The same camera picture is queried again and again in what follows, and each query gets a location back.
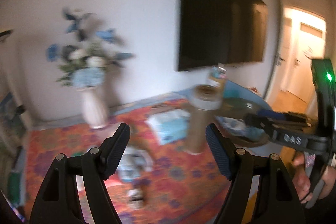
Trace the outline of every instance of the door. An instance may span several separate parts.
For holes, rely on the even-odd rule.
[[[294,69],[287,90],[305,102],[314,91],[311,73],[311,58],[323,58],[325,41],[323,32],[301,23]]]
[[[286,71],[286,62],[289,55],[289,47],[292,36],[292,20],[290,18],[283,18],[283,32],[282,39],[278,48],[276,56],[276,65],[274,67],[272,80],[268,88],[268,93],[266,96],[266,102],[272,105],[280,90],[282,79]]]

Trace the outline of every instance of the red patterned tablecloth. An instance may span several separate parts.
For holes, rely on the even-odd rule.
[[[166,102],[180,106],[183,99]],[[106,182],[110,198],[123,223],[206,223],[221,208],[230,182],[220,175],[208,146],[200,155],[184,152],[183,141],[158,145],[155,134],[145,123],[150,107],[142,107],[110,118],[110,125],[126,122],[132,128],[131,143],[146,149],[154,159],[152,172],[143,172],[133,183],[140,185],[146,202],[133,211],[127,206],[127,191],[132,185],[117,182],[116,175]],[[100,130],[87,124],[31,132],[26,166],[26,212],[34,199],[51,162],[58,153],[71,156],[99,146]],[[86,222],[94,223],[84,191],[79,193]]]

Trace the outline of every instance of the screw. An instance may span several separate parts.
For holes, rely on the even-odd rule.
[[[91,148],[91,149],[90,149],[90,153],[91,153],[92,155],[97,154],[98,152],[99,152],[99,148],[97,148],[97,147],[94,147],[94,148]]]
[[[278,160],[279,156],[277,154],[272,154],[271,158],[272,158],[272,160]]]
[[[57,156],[56,156],[56,160],[61,160],[61,159],[63,159],[64,158],[64,154],[58,154]]]
[[[238,149],[236,150],[236,152],[237,152],[237,154],[239,154],[239,155],[244,155],[244,154],[245,154],[245,150],[244,150],[243,148],[238,148]]]

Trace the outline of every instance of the television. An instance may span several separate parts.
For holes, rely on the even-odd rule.
[[[267,17],[262,0],[181,0],[178,70],[262,62]]]

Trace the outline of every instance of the brown tumbler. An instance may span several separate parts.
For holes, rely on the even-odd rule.
[[[190,120],[185,150],[191,154],[199,154],[204,150],[205,129],[214,120],[214,110],[220,108],[222,96],[210,85],[198,85],[190,98]]]

